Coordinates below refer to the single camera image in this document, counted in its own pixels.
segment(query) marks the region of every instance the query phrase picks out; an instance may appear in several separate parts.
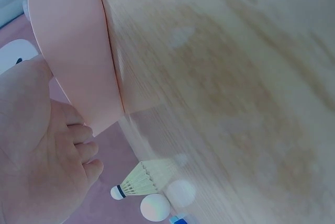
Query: pink surface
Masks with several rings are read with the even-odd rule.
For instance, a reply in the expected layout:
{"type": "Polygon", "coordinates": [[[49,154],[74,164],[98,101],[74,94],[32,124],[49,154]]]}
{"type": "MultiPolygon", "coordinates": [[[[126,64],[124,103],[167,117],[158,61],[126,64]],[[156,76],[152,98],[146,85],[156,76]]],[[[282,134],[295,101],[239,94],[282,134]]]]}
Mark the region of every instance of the pink surface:
{"type": "Polygon", "coordinates": [[[41,52],[71,104],[94,135],[123,107],[101,0],[28,0],[41,52]]]}
{"type": "MultiPolygon", "coordinates": [[[[0,30],[0,48],[15,39],[26,39],[36,45],[30,23],[23,16],[0,30]]],[[[66,97],[57,82],[50,82],[50,96],[66,102],[66,97]]],[[[94,139],[99,144],[97,155],[105,169],[97,183],[90,189],[81,207],[65,224],[149,224],[140,213],[143,197],[128,197],[121,201],[109,195],[112,186],[119,184],[137,164],[138,160],[130,148],[119,124],[109,127],[94,139]]]]}

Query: ping pong ball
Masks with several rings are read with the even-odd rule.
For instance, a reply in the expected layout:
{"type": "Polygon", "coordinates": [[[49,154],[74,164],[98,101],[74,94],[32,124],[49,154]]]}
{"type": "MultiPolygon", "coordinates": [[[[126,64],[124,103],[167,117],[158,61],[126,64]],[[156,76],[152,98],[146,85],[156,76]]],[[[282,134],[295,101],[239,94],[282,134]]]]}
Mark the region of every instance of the ping pong ball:
{"type": "Polygon", "coordinates": [[[145,197],[141,203],[142,215],[150,221],[159,222],[165,220],[171,211],[169,201],[160,194],[151,194],[145,197]]]}

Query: blue object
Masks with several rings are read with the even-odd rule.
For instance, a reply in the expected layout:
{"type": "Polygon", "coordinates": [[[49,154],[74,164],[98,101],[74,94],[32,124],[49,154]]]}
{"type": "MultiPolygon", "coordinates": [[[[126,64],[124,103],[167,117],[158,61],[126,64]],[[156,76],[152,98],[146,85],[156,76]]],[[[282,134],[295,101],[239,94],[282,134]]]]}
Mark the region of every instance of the blue object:
{"type": "Polygon", "coordinates": [[[177,222],[175,222],[174,224],[187,224],[187,222],[184,219],[180,219],[177,222]]]}
{"type": "Polygon", "coordinates": [[[179,220],[179,218],[178,218],[177,216],[173,216],[173,217],[170,219],[170,223],[171,223],[171,224],[175,224],[178,220],[179,220]]]}

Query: hand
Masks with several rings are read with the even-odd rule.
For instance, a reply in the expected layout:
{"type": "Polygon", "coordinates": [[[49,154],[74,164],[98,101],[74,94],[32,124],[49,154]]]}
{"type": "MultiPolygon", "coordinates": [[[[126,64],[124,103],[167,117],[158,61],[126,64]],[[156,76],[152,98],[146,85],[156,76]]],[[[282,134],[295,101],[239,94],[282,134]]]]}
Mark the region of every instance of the hand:
{"type": "Polygon", "coordinates": [[[0,223],[60,224],[103,170],[88,163],[98,151],[83,143],[91,128],[50,100],[51,78],[41,56],[0,75],[0,223]]]}

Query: table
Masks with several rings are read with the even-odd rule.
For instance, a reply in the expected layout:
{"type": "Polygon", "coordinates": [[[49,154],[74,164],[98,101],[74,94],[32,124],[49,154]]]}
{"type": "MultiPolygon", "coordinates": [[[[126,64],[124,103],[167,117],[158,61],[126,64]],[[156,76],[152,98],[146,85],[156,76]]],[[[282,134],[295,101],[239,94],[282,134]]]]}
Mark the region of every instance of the table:
{"type": "Polygon", "coordinates": [[[200,223],[335,220],[334,0],[103,0],[140,160],[184,154],[200,223]]]}

